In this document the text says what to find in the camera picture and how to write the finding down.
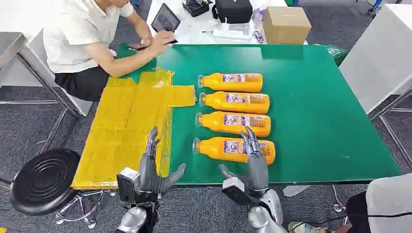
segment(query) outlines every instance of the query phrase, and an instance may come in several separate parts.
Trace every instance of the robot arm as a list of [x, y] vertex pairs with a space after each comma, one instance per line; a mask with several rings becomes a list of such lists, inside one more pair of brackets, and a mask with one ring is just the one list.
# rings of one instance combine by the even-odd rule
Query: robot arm
[[117, 233], [153, 232], [158, 220], [157, 200], [183, 176], [186, 164], [181, 164], [168, 177], [157, 175], [155, 158], [159, 139], [156, 140], [156, 137], [157, 127], [154, 127], [150, 131], [138, 171], [126, 167], [117, 175], [120, 200], [129, 208], [121, 219]]
[[239, 178], [226, 166], [220, 165], [222, 192], [238, 204], [247, 204], [250, 225], [257, 233], [287, 233], [282, 227], [283, 213], [276, 191], [269, 188], [268, 167], [255, 134], [246, 127], [248, 135], [241, 133], [248, 154], [248, 173]]

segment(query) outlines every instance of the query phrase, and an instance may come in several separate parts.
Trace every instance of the black cable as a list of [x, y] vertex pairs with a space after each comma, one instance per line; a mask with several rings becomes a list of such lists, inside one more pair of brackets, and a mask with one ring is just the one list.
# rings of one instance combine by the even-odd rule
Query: black cable
[[[402, 216], [412, 215], [412, 212], [405, 212], [405, 213], [401, 213], [401, 214], [397, 214], [397, 215], [359, 215], [359, 214], [349, 214], [349, 215], [350, 215], [350, 216], [354, 216], [354, 217], [391, 217], [391, 218], [393, 218], [393, 217], [402, 217]], [[330, 219], [327, 219], [327, 220], [325, 220], [325, 221], [323, 221], [323, 222], [301, 222], [301, 223], [299, 223], [297, 226], [293, 227], [291, 230], [288, 230], [288, 232], [293, 232], [296, 228], [298, 228], [299, 226], [301, 226], [301, 225], [303, 225], [303, 224], [305, 224], [305, 223], [306, 223], [306, 224], [309, 224], [309, 225], [313, 225], [313, 224], [315, 224], [315, 225], [322, 225], [322, 224], [324, 224], [324, 223], [326, 223], [326, 222], [338, 220], [338, 219], [344, 218], [344, 217], [349, 216], [349, 215], [344, 215], [344, 216], [338, 216], [338, 217], [330, 218]]]

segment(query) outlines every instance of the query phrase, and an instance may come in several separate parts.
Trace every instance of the man's arm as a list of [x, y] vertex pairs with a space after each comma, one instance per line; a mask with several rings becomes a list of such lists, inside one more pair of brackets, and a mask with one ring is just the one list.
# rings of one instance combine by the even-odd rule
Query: man's arm
[[137, 34], [143, 39], [143, 43], [146, 46], [151, 45], [153, 37], [150, 32], [147, 23], [133, 10], [132, 14], [126, 17], [127, 20], [133, 25]]
[[152, 44], [139, 53], [120, 59], [115, 59], [109, 49], [102, 42], [84, 45], [84, 50], [99, 64], [108, 74], [113, 77], [121, 77], [139, 69], [154, 57], [161, 55], [174, 40], [173, 33], [162, 31], [153, 39]]

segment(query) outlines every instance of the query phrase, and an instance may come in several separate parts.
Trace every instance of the metal table frame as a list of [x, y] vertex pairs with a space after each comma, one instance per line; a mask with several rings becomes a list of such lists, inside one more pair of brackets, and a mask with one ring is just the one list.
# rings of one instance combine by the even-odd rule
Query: metal table frame
[[378, 117], [382, 123], [383, 126], [385, 126], [386, 130], [388, 131], [389, 135], [395, 142], [396, 146], [400, 150], [402, 156], [405, 158], [406, 162], [408, 163], [409, 167], [412, 168], [412, 159], [408, 155], [408, 152], [406, 151], [405, 147], [399, 140], [398, 136], [392, 129], [392, 127], [389, 125], [388, 121], [385, 118], [385, 114], [388, 112], [401, 112], [401, 113], [412, 113], [412, 109], [409, 108], [396, 108], [398, 104], [400, 104], [402, 101], [404, 101], [407, 97], [412, 95], [412, 87], [410, 87], [408, 90], [406, 90], [404, 93], [402, 93], [398, 98], [396, 98], [394, 101], [389, 103], [386, 107], [384, 107], [382, 110], [380, 110], [378, 113], [376, 113], [373, 117], [371, 117], [371, 121], [374, 120], [376, 117]]
[[52, 86], [46, 81], [45, 78], [39, 75], [38, 71], [27, 61], [24, 55], [21, 53], [23, 49], [28, 49], [26, 44], [26, 38], [22, 33], [0, 33], [0, 35], [11, 34], [15, 36], [13, 42], [6, 48], [6, 50], [0, 54], [0, 70], [8, 65], [8, 63], [17, 56], [17, 59], [33, 74], [33, 76], [56, 98], [56, 100], [26, 100], [26, 101], [0, 101], [0, 104], [20, 105], [20, 104], [60, 104], [63, 110], [60, 112], [59, 118], [54, 124], [49, 136], [44, 142], [43, 148], [40, 152], [47, 150], [56, 135], [56, 132], [63, 121], [67, 112], [70, 112], [74, 117], [79, 114], [76, 110], [73, 110], [69, 105], [57, 94]]

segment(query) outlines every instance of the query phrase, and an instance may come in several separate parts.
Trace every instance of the green tabletop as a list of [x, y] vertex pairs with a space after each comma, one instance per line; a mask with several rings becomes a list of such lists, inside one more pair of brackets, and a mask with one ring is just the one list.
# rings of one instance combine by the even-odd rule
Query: green tabletop
[[[128, 53], [120, 47], [120, 57]], [[214, 92], [197, 88], [199, 74], [261, 73], [272, 119], [271, 133], [264, 139], [276, 146], [275, 162], [269, 166], [271, 183], [355, 183], [400, 175], [324, 46], [174, 45], [151, 64], [173, 70], [173, 84], [195, 85], [197, 95]], [[138, 79], [138, 73], [131, 75]], [[192, 154], [195, 137], [240, 137], [195, 127], [197, 112], [213, 111], [199, 105], [173, 109], [170, 171], [187, 164], [180, 184], [221, 183], [219, 164], [234, 173], [246, 172], [246, 164]]]

